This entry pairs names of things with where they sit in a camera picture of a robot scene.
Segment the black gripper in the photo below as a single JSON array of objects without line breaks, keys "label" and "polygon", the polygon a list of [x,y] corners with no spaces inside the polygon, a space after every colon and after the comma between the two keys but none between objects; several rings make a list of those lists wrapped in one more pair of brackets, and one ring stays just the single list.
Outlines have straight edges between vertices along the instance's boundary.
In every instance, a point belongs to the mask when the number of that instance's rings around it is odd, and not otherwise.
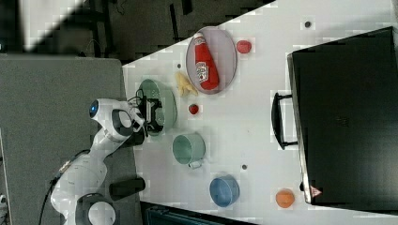
[{"label": "black gripper", "polygon": [[137,97],[139,98],[138,108],[145,118],[145,131],[147,133],[161,132],[163,125],[157,121],[157,110],[162,108],[161,101],[158,98],[146,96],[143,89],[137,91]]}]

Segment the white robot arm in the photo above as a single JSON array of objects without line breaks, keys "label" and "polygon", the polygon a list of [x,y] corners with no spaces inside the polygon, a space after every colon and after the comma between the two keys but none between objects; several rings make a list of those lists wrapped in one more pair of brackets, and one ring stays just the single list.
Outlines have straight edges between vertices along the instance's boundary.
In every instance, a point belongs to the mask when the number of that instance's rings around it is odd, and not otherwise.
[{"label": "white robot arm", "polygon": [[133,134],[155,128],[156,112],[162,108],[159,97],[139,90],[130,99],[98,98],[89,107],[89,116],[100,125],[91,147],[67,161],[58,171],[51,189],[51,204],[60,213],[63,225],[116,225],[116,210],[99,193],[107,166],[104,160]]}]

